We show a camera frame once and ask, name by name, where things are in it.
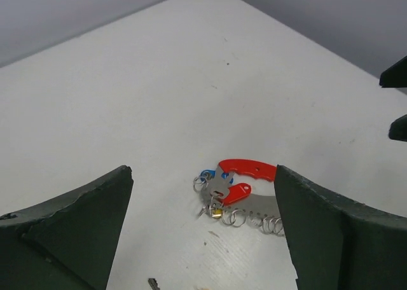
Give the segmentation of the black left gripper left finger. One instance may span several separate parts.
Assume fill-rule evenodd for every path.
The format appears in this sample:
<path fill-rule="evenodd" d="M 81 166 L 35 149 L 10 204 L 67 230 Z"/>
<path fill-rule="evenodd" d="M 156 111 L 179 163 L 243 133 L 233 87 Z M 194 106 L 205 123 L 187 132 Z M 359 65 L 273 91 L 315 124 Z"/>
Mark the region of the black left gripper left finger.
<path fill-rule="evenodd" d="M 106 289 L 132 170 L 1 216 L 1 289 Z"/>

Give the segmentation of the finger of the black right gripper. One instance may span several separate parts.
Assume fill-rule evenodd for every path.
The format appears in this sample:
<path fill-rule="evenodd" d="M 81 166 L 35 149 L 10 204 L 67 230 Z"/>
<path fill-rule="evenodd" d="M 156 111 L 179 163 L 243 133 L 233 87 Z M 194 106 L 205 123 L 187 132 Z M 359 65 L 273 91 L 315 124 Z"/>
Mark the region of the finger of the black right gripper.
<path fill-rule="evenodd" d="M 394 120 L 389 128 L 389 139 L 407 141 L 407 115 Z"/>
<path fill-rule="evenodd" d="M 407 56 L 397 61 L 380 75 L 379 85 L 382 88 L 406 88 Z"/>

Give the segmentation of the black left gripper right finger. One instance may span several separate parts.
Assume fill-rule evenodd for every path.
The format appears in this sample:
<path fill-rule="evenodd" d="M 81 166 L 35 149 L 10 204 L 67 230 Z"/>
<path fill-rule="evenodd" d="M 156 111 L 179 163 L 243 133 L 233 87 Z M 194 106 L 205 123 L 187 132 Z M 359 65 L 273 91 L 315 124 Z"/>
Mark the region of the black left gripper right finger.
<path fill-rule="evenodd" d="M 298 289 L 406 289 L 406 218 L 279 165 L 275 193 Z"/>

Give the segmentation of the metal keyring holder red handle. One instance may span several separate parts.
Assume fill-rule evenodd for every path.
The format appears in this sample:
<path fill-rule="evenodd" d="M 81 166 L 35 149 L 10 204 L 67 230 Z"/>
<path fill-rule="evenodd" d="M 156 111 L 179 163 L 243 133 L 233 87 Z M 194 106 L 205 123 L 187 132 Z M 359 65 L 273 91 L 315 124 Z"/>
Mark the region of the metal keyring holder red handle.
<path fill-rule="evenodd" d="M 285 235 L 277 199 L 259 195 L 254 186 L 238 181 L 236 176 L 274 183 L 277 167 L 256 160 L 229 158 L 217 167 L 205 169 L 193 180 L 193 191 L 199 194 L 202 208 L 198 217 L 207 215 L 225 226 L 239 228 L 246 223 L 265 235 Z"/>

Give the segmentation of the red tag key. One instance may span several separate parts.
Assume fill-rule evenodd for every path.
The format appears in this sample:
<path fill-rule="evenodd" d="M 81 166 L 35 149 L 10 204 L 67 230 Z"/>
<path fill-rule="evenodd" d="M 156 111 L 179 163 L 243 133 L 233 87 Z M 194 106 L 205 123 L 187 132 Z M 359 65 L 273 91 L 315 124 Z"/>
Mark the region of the red tag key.
<path fill-rule="evenodd" d="M 222 193 L 215 191 L 214 198 L 221 205 L 227 206 L 247 198 L 251 194 L 252 188 L 247 183 L 239 183 L 228 187 L 228 194 L 225 197 Z"/>

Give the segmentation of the yellow tag key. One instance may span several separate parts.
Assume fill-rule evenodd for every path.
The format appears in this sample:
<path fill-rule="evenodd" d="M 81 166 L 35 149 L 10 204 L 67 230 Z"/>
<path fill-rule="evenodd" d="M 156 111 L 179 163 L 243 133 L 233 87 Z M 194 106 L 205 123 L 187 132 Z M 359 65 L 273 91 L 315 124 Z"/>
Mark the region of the yellow tag key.
<path fill-rule="evenodd" d="M 197 214 L 197 219 L 202 216 L 208 216 L 212 219 L 220 219 L 223 215 L 223 210 L 214 207 L 212 204 L 205 204 L 202 206 Z"/>

